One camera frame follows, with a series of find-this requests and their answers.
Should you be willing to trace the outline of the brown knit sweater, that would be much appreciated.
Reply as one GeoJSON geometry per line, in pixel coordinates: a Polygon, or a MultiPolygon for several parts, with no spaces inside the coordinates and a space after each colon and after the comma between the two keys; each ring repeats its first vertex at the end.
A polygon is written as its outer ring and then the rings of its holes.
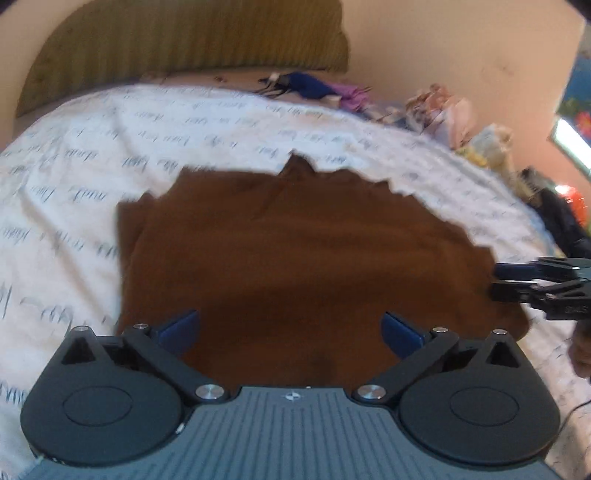
{"type": "Polygon", "coordinates": [[[353,389],[394,363],[393,313],[466,338],[523,337],[488,294],[494,258],[417,199],[293,156],[279,174],[181,170],[117,207],[120,328],[197,311],[185,360],[224,387],[353,389]]]}

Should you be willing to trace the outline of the pink clothes pile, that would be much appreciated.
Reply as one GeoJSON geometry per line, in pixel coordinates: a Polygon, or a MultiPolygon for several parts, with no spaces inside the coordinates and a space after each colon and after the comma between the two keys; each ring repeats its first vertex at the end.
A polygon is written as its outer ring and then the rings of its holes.
{"type": "Polygon", "coordinates": [[[407,125],[451,150],[466,144],[476,126],[474,106],[467,98],[454,95],[444,85],[432,84],[405,104],[407,125]]]}

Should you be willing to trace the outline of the black garment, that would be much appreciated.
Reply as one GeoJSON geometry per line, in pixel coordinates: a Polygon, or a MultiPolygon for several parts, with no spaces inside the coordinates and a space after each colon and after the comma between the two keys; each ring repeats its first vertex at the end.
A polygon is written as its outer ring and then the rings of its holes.
{"type": "Polygon", "coordinates": [[[540,216],[560,250],[567,257],[589,259],[590,236],[567,200],[556,192],[555,184],[533,167],[523,169],[520,179],[531,191],[527,203],[540,216]]]}

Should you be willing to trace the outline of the pale yellow quilted cloth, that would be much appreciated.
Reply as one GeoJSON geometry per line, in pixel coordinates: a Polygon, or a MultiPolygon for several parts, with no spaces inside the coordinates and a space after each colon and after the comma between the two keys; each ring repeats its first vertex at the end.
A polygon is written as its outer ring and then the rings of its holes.
{"type": "Polygon", "coordinates": [[[483,128],[456,153],[475,166],[490,170],[513,180],[516,169],[513,162],[513,131],[503,125],[490,124],[483,128]]]}

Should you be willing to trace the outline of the white script-print bed cover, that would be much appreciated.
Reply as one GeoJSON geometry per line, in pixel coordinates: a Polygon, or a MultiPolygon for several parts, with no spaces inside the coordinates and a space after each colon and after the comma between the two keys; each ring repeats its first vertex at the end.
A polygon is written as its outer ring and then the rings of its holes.
{"type": "MultiPolygon", "coordinates": [[[[64,479],[34,460],[20,410],[64,336],[113,331],[120,311],[115,209],[162,194],[183,167],[279,172],[291,153],[324,171],[351,169],[415,196],[502,261],[552,251],[532,210],[494,174],[423,136],[324,107],[208,87],[120,87],[67,102],[1,155],[1,475],[64,479]]],[[[209,414],[129,479],[470,479],[428,459],[381,415],[318,396],[264,391],[209,414]]]]}

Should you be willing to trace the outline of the purple garment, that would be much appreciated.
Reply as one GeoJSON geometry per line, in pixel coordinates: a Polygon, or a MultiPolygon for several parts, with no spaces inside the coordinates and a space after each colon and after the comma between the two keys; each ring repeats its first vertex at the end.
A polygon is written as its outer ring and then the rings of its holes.
{"type": "Polygon", "coordinates": [[[362,112],[369,105],[372,99],[370,91],[372,88],[353,84],[329,83],[329,87],[339,96],[339,107],[349,112],[362,112]]]}

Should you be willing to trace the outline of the blue garment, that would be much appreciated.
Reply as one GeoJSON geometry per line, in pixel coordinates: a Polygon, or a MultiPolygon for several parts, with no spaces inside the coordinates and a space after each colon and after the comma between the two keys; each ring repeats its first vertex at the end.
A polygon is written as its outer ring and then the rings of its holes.
{"type": "Polygon", "coordinates": [[[338,93],[327,83],[304,72],[291,72],[280,75],[276,86],[284,91],[295,92],[310,100],[322,100],[328,96],[338,96],[338,93]]]}

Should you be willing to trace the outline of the olive ribbed headboard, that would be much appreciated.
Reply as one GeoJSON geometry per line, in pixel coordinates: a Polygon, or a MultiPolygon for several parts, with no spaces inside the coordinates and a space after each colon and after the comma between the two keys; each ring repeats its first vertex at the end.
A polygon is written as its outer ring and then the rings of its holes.
{"type": "Polygon", "coordinates": [[[90,1],[44,42],[16,114],[150,72],[267,66],[347,71],[341,2],[90,1]]]}

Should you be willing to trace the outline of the floral wall poster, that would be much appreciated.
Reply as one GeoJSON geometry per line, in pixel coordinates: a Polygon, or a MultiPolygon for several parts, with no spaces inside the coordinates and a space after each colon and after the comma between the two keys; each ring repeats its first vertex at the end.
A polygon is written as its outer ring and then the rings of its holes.
{"type": "Polygon", "coordinates": [[[590,52],[578,55],[558,113],[587,141],[590,140],[590,52]]]}

